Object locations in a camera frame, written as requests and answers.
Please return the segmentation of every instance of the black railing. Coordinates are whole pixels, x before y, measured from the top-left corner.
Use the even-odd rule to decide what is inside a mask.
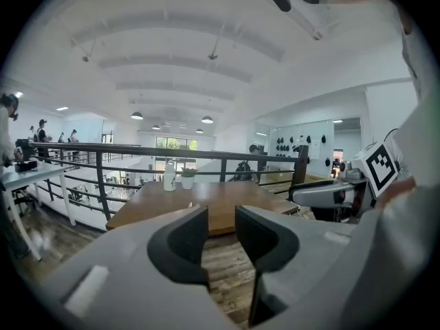
[[[163,149],[163,148],[146,148],[141,146],[127,146],[127,145],[116,145],[116,144],[85,144],[85,143],[30,143],[30,146],[35,148],[45,149],[45,157],[39,157],[38,155],[33,155],[34,157],[50,161],[55,165],[61,165],[65,167],[66,171],[74,170],[77,168],[94,168],[96,169],[96,174],[98,180],[85,179],[81,177],[75,177],[72,175],[65,175],[68,179],[74,179],[79,182],[94,184],[99,188],[99,195],[85,192],[82,190],[77,190],[75,188],[67,188],[71,193],[69,195],[69,200],[76,204],[77,206],[83,206],[91,210],[97,210],[105,214],[107,220],[110,220],[111,214],[115,214],[115,210],[109,209],[108,201],[116,201],[120,203],[127,202],[127,199],[108,197],[105,192],[105,187],[116,187],[116,188],[126,188],[138,190],[141,186],[136,185],[126,185],[117,184],[112,182],[104,182],[103,171],[125,171],[128,173],[151,173],[151,174],[163,174],[163,170],[144,170],[137,168],[120,168],[115,166],[104,166],[107,162],[113,160],[121,160],[127,157],[134,157],[139,155],[154,156],[154,157],[165,157],[165,158],[190,158],[190,159],[217,159],[221,160],[221,170],[212,172],[197,172],[196,175],[219,175],[220,182],[226,180],[226,175],[247,175],[255,174],[260,177],[260,175],[270,174],[270,173],[293,173],[292,180],[286,181],[274,181],[270,183],[260,184],[260,186],[268,186],[271,184],[284,184],[291,182],[291,184],[303,183],[305,178],[305,170],[307,166],[307,154],[308,147],[304,146],[303,150],[300,151],[299,158],[293,157],[268,157],[265,155],[250,155],[250,154],[240,154],[240,153],[225,153],[216,151],[188,151],[181,149]],[[75,157],[80,155],[82,159],[75,159],[74,161],[63,160],[66,156],[66,152],[75,152]],[[58,153],[55,157],[50,157],[49,153]],[[258,171],[227,171],[228,160],[237,161],[250,161],[258,162]],[[294,170],[261,170],[264,162],[293,162]],[[53,201],[55,197],[62,199],[63,197],[52,191],[51,185],[56,187],[61,187],[59,184],[55,184],[50,180],[47,180],[47,188],[38,186],[42,190],[50,194],[51,200]],[[275,192],[275,194],[284,193],[288,190],[280,190]],[[100,200],[102,207],[92,206],[85,204],[79,200],[74,199],[75,195],[84,195],[86,197],[94,197]]]

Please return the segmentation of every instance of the white pot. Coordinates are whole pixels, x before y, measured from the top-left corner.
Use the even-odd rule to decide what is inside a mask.
[[[194,176],[181,178],[181,186],[184,190],[190,190],[193,187],[193,183],[194,183]]]

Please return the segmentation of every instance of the wooden tabletop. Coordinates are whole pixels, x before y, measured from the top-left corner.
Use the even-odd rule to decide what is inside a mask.
[[[151,219],[187,208],[192,203],[208,207],[209,235],[235,231],[235,206],[256,206],[281,214],[292,214],[298,206],[258,187],[251,181],[194,183],[184,190],[166,192],[163,182],[148,182],[107,222],[112,230],[119,226]]]

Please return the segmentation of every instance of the table leg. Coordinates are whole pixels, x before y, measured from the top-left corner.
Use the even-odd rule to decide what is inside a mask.
[[[38,205],[41,206],[41,196],[40,196],[40,191],[39,191],[39,185],[35,182],[34,187],[35,187],[36,199],[38,200]]]
[[[63,192],[64,203],[66,205],[67,215],[69,216],[69,220],[70,220],[70,223],[72,224],[72,226],[75,226],[76,221],[75,221],[74,216],[70,210],[69,195],[67,194],[66,179],[64,177],[64,173],[61,173],[61,175],[60,175],[60,183],[61,183],[61,190]]]
[[[41,255],[39,254],[39,251],[36,250],[33,242],[30,240],[30,237],[26,233],[26,230],[25,230],[23,224],[21,223],[19,212],[17,211],[17,207],[14,203],[14,197],[12,196],[12,192],[7,190],[6,195],[8,196],[8,201],[9,201],[9,206],[11,208],[12,216],[14,217],[15,223],[16,223],[17,227],[19,228],[21,236],[25,240],[27,246],[29,247],[32,254],[34,255],[35,259],[38,261],[41,260]]]

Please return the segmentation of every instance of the white table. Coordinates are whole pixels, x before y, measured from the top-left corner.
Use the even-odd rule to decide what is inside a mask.
[[[30,170],[24,173],[17,173],[15,172],[15,167],[10,166],[3,170],[3,174],[1,176],[1,183],[5,187],[6,195],[8,197],[9,205],[11,207],[12,216],[14,217],[14,220],[19,228],[21,235],[23,236],[23,239],[25,240],[32,254],[38,261],[41,260],[41,256],[38,250],[35,248],[31,239],[29,238],[28,234],[26,233],[23,224],[21,223],[20,215],[17,207],[15,206],[14,197],[12,196],[12,191],[20,187],[34,184],[36,198],[38,199],[38,203],[41,205],[41,197],[37,182],[56,176],[60,177],[61,190],[63,192],[64,203],[66,205],[67,215],[69,216],[70,223],[75,226],[76,222],[70,210],[69,196],[67,195],[64,168],[52,164],[47,164],[45,162],[38,162],[37,171]]]

